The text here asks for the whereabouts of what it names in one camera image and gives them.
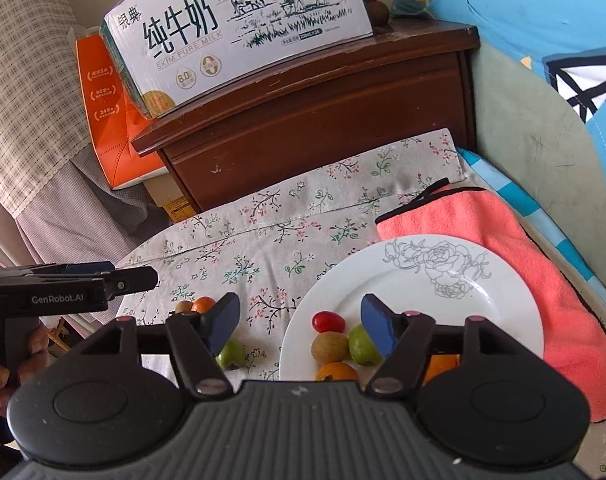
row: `pink towel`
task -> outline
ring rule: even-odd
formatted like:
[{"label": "pink towel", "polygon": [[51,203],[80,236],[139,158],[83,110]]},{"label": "pink towel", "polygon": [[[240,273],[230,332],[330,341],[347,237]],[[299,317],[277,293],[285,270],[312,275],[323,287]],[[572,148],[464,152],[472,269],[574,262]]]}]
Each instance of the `pink towel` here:
[{"label": "pink towel", "polygon": [[377,229],[383,240],[414,234],[464,238],[502,257],[525,281],[538,305],[543,359],[583,392],[592,422],[606,418],[606,334],[500,197],[481,188],[423,193],[379,217]]}]

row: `cherry tomato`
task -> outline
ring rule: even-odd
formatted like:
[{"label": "cherry tomato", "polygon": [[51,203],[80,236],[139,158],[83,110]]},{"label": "cherry tomato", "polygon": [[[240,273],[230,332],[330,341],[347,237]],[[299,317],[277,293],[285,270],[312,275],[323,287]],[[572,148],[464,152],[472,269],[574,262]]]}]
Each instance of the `cherry tomato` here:
[{"label": "cherry tomato", "polygon": [[192,311],[205,314],[214,306],[214,304],[216,304],[216,300],[209,298],[208,296],[202,296],[198,300],[194,301],[192,304]]},{"label": "cherry tomato", "polygon": [[312,328],[318,333],[342,332],[345,330],[345,320],[336,312],[317,312],[312,318]]}]

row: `wooden nightstand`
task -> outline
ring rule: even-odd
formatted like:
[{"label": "wooden nightstand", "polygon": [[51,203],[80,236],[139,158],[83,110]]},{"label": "wooden nightstand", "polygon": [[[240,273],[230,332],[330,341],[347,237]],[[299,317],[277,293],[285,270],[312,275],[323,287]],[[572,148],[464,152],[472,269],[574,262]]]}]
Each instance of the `wooden nightstand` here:
[{"label": "wooden nightstand", "polygon": [[465,51],[478,46],[475,27],[394,20],[212,92],[132,144],[160,154],[196,211],[437,128],[473,149]]}]

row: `metal rod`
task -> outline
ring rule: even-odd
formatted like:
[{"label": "metal rod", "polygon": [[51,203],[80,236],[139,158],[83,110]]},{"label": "metal rod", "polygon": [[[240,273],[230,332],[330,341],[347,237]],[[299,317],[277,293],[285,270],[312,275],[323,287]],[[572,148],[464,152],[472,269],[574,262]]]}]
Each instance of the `metal rod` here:
[{"label": "metal rod", "polygon": [[68,314],[75,322],[79,323],[84,329],[93,334],[96,332],[96,328],[94,328],[90,323],[88,323],[85,319],[83,319],[78,314]]},{"label": "metal rod", "polygon": [[16,267],[19,267],[21,264],[19,263],[19,260],[17,260],[14,255],[8,251],[8,249],[5,247],[5,245],[3,243],[1,243],[0,241],[0,249],[1,252],[5,254],[5,256],[8,257],[8,260],[10,260],[12,262],[12,264]]}]

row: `plaid fabric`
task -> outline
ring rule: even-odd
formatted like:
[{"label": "plaid fabric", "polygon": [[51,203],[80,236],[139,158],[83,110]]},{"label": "plaid fabric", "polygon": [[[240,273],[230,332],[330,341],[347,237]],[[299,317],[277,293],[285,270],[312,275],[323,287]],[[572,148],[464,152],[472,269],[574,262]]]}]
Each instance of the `plaid fabric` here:
[{"label": "plaid fabric", "polygon": [[[142,184],[110,189],[91,144],[49,180],[16,223],[34,259],[45,263],[117,263],[170,225]],[[84,317],[105,324],[120,304],[121,298]]]},{"label": "plaid fabric", "polygon": [[0,0],[0,202],[16,218],[90,142],[67,0]]}]

